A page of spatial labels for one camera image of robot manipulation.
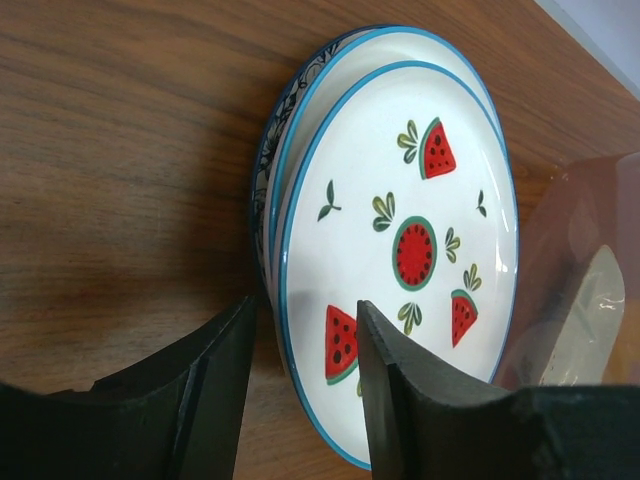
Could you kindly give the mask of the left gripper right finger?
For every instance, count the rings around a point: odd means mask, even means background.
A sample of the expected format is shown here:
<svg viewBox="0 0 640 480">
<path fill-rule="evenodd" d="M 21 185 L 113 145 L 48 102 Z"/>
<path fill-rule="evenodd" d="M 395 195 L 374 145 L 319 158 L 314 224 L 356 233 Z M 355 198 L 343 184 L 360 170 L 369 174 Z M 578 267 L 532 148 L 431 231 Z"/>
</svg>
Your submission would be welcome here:
<svg viewBox="0 0 640 480">
<path fill-rule="evenodd" d="M 636 479 L 639 389 L 480 381 L 357 304 L 375 479 Z"/>
</svg>

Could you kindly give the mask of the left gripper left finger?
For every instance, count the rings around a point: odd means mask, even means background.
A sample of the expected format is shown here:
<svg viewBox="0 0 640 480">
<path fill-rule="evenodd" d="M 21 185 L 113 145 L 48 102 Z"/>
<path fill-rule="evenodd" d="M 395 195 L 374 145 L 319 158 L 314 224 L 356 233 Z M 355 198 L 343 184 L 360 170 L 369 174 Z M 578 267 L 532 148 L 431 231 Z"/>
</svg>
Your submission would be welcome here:
<svg viewBox="0 0 640 480">
<path fill-rule="evenodd" d="M 231 478 L 255 332 L 244 297 L 88 391 L 2 384 L 2 478 Z"/>
</svg>

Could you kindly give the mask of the watermelon plate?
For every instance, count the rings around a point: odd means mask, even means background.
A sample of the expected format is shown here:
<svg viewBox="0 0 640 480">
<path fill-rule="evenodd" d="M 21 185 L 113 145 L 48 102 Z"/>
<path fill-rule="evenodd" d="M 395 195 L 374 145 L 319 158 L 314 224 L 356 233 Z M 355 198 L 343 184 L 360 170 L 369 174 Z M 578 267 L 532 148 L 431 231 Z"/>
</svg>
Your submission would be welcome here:
<svg viewBox="0 0 640 480">
<path fill-rule="evenodd" d="M 490 381 L 511 322 L 518 242 L 506 147 L 459 75 L 396 61 L 330 102 L 287 186 L 273 303 L 298 399 L 344 460 L 370 466 L 358 302 Z"/>
<path fill-rule="evenodd" d="M 298 155 L 307 146 L 307 138 L 315 133 L 328 109 L 348 87 L 378 68 L 401 61 L 433 64 L 459 78 L 487 111 L 488 121 L 497 133 L 500 145 L 505 145 L 498 112 L 486 85 L 469 60 L 449 42 L 418 28 L 393 25 L 370 31 L 349 42 L 308 84 L 288 118 L 276 150 L 263 226 L 263 260 L 272 305 L 276 304 L 277 223 Z"/>
</svg>

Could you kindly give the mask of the pink translucent plastic bin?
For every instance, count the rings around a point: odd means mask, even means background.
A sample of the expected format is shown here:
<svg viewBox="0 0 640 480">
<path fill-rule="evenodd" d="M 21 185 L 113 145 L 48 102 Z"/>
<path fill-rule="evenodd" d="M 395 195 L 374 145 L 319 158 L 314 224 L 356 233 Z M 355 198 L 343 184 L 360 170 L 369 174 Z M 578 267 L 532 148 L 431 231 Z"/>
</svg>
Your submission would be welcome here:
<svg viewBox="0 0 640 480">
<path fill-rule="evenodd" d="M 513 320 L 495 384 L 539 379 L 592 257 L 613 251 L 625 308 L 600 384 L 639 382 L 639 156 L 576 162 L 551 183 L 526 221 Z"/>
</svg>

